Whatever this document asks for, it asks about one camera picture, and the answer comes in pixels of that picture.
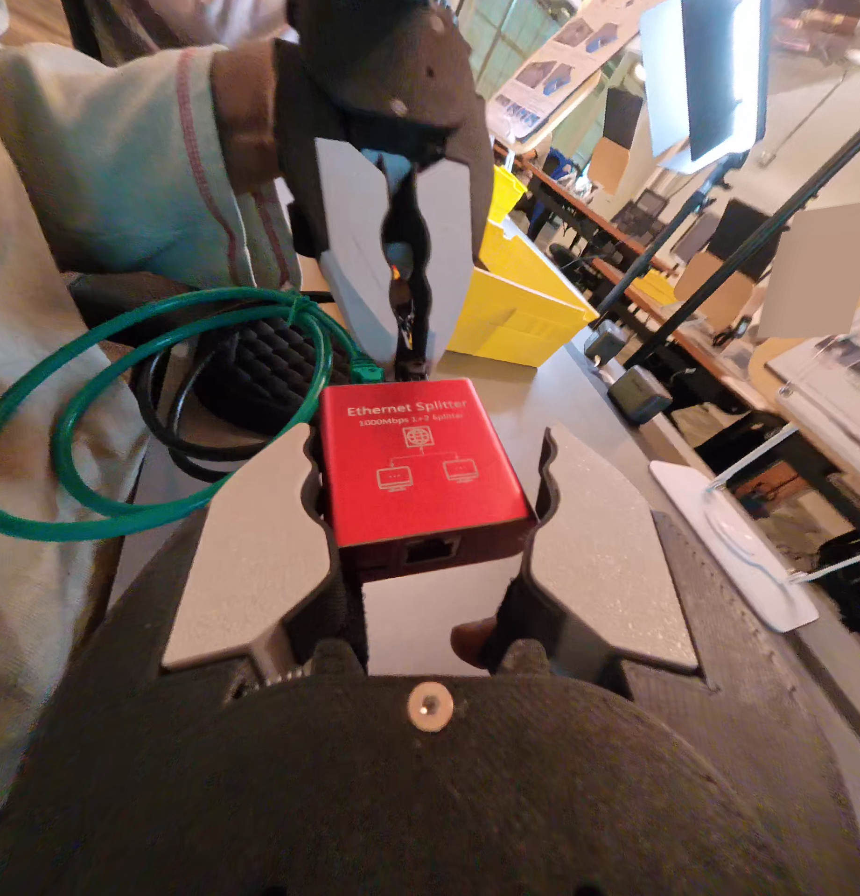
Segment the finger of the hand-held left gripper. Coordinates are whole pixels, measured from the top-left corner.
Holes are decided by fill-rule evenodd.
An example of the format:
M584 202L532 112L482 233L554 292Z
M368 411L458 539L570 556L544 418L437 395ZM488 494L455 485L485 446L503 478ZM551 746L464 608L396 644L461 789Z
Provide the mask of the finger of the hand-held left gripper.
M418 234L410 278L411 373L430 373L451 341L474 270L470 173L439 161L414 179Z
M382 229L404 179L404 159L343 140L314 143L328 241L319 265L349 334L391 378L399 326Z

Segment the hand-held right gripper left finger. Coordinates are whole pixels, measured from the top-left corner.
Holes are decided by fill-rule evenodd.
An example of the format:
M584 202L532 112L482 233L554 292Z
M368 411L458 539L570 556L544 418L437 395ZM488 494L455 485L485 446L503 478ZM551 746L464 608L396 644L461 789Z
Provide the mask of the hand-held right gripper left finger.
M309 512L320 485L296 424L247 461L212 498L162 663L168 671L232 657L259 676L284 676L297 659L287 625L331 575L325 525Z

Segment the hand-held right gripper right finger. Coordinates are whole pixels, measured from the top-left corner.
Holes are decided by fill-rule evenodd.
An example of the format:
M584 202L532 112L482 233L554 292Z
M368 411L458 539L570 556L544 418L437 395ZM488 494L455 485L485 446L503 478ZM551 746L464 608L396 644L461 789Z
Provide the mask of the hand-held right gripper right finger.
M627 660L699 672L686 616L648 501L561 424L539 462L536 528L500 606L500 657L540 644L570 678L603 678Z

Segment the red ethernet splitter box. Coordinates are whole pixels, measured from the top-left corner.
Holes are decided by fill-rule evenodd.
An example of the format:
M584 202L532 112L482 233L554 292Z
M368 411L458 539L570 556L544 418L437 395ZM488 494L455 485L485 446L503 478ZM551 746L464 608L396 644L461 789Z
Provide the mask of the red ethernet splitter box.
M325 516L361 583L523 551L536 515L469 379L328 387L318 429Z

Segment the person's left hand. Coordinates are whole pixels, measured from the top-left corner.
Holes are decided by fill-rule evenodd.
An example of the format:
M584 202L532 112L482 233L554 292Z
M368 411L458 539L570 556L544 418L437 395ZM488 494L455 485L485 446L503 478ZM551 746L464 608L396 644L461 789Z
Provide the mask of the person's left hand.
M275 43L260 40L217 51L210 89L224 168L236 195L280 175L275 135Z

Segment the person's right hand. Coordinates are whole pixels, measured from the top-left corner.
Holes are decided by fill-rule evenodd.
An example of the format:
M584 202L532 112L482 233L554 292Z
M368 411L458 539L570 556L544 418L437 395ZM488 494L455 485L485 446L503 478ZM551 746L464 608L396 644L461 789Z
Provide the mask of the person's right hand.
M455 656L473 668L487 670L488 666L482 659L482 651L495 627L495 617L454 626L449 635L449 643Z

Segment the small yellow plastic bin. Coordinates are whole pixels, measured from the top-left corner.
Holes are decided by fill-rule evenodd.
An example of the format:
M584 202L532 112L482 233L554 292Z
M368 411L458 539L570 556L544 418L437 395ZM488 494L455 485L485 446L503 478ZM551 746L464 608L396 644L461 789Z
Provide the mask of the small yellow plastic bin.
M502 226L504 220L508 218L526 192L526 185L510 170L503 166L494 166L488 221L497 226Z

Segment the large yellow plastic bin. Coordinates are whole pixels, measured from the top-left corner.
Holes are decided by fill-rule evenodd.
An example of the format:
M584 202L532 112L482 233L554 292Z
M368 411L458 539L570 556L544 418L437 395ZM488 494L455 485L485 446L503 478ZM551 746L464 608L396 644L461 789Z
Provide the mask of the large yellow plastic bin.
M489 220L447 350L538 368L595 319L585 297L517 225Z

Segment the white sign holder base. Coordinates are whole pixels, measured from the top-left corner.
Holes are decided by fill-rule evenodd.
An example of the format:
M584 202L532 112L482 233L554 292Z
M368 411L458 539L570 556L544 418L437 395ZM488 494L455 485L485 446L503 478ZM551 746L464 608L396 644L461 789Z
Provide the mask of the white sign holder base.
M818 620L809 587L791 581L783 559L724 488L689 466L653 461L649 471L760 622L789 633Z

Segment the long wooden table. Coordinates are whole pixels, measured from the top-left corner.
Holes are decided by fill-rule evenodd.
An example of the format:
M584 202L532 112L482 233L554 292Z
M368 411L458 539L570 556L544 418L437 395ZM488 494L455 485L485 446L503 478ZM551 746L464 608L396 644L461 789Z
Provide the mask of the long wooden table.
M530 242L568 279L589 278L596 262L625 274L645 252L637 238L573 196L541 163L515 158L512 173L526 191L510 216L521 218Z

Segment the large grey charger block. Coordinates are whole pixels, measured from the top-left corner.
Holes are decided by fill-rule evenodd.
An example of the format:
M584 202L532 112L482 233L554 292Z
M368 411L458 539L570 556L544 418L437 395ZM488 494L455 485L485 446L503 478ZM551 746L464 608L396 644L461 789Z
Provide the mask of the large grey charger block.
M608 385L607 395L623 418L636 427L647 424L672 405L670 392L640 366L618 376Z

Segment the brown cardboard sheet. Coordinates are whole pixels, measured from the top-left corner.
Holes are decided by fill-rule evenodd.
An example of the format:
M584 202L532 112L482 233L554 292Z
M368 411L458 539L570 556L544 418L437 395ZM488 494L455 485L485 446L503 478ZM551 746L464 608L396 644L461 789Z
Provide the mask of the brown cardboard sheet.
M595 145L587 168L591 184L608 196L615 196L629 165L630 149L602 136Z

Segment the white poster board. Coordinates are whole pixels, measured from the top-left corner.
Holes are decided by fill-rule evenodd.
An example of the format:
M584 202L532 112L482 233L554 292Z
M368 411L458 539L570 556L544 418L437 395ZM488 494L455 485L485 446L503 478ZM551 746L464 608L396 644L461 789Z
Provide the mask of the white poster board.
M639 32L658 1L582 2L487 104L491 135L517 154L533 148L594 88L601 68Z

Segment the studio light panel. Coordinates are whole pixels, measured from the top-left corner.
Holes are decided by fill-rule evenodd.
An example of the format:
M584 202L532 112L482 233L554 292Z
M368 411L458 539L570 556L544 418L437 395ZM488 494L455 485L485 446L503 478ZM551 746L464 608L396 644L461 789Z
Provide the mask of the studio light panel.
M652 152L682 175L743 155L766 130L770 1L666 1L640 18Z

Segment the black light stand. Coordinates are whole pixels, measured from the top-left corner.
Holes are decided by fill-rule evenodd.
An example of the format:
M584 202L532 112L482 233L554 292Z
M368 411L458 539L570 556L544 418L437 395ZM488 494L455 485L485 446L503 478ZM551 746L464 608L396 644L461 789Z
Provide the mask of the black light stand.
M775 213L770 215L748 239L744 240L715 273L692 294L692 297L685 300L682 307L672 314L665 323L660 325L654 335L648 337L648 340L641 344L641 347L630 357L629 364L631 366L640 364L648 359L655 349L664 345L694 311L701 308L707 299L712 297L715 291L723 286L749 257L760 252L774 236L779 235L784 226L794 217L794 214L805 207L811 199L815 198L819 191L859 152L860 129L807 179ZM710 171L703 185L685 201L669 224L648 244L643 253L636 258L622 278L604 297L603 302L596 310L598 318L590 326L592 331L598 331L603 327L607 316L622 301L629 286L648 272L657 252L669 241L679 225L694 211L699 210L704 200L708 197L709 192L724 181L727 173L741 168L743 163L746 162L748 155L749 151L730 152L715 163L715 167Z

